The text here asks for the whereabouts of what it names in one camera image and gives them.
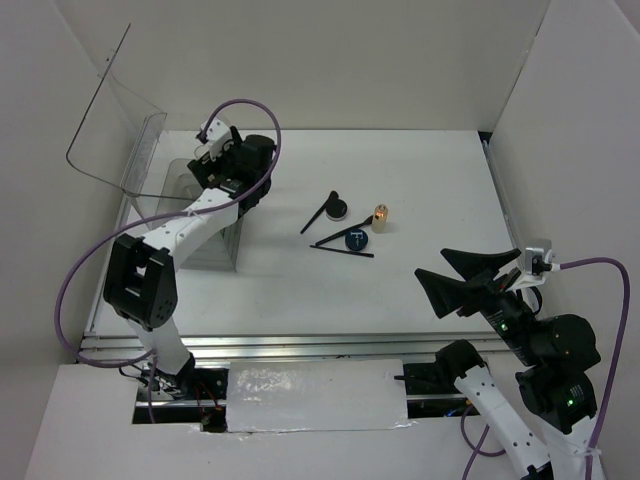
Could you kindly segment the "clear acrylic organizer box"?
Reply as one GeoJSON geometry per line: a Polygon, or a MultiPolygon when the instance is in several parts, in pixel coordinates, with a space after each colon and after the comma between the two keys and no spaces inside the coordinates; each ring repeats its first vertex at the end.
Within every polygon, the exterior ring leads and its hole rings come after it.
{"type": "Polygon", "coordinates": [[[120,223],[144,220],[129,231],[166,230],[168,213],[216,205],[238,210],[229,194],[203,193],[187,168],[186,150],[170,145],[167,112],[118,78],[124,33],[99,71],[99,84],[83,114],[65,158],[76,171],[123,196],[120,223]]]}

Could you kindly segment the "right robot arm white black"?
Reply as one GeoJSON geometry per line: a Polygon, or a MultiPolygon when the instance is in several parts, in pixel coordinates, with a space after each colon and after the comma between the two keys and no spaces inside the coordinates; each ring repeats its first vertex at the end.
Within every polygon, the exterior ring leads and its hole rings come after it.
{"type": "Polygon", "coordinates": [[[414,274],[438,318],[476,313],[489,323],[525,366],[515,375],[522,401],[535,415],[538,439],[513,409],[467,340],[457,340],[435,356],[435,379],[446,391],[459,391],[500,442],[521,479],[582,479],[604,476],[589,444],[597,402],[586,372],[598,364],[595,333],[574,314],[538,319],[518,295],[536,288],[558,265],[548,243],[498,254],[452,249],[441,252],[459,274],[452,279],[424,269],[414,274]]]}

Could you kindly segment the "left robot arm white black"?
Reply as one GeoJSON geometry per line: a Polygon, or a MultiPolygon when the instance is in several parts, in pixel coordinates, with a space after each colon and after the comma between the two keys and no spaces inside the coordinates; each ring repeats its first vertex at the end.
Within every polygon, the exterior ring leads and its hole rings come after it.
{"type": "Polygon", "coordinates": [[[205,242],[255,207],[271,187],[269,170],[277,144],[269,137],[241,136],[230,127],[206,153],[186,167],[202,191],[179,216],[158,222],[142,236],[114,241],[103,289],[104,301],[154,353],[154,379],[171,397],[194,394],[195,358],[173,319],[178,304],[176,273],[205,242]]]}

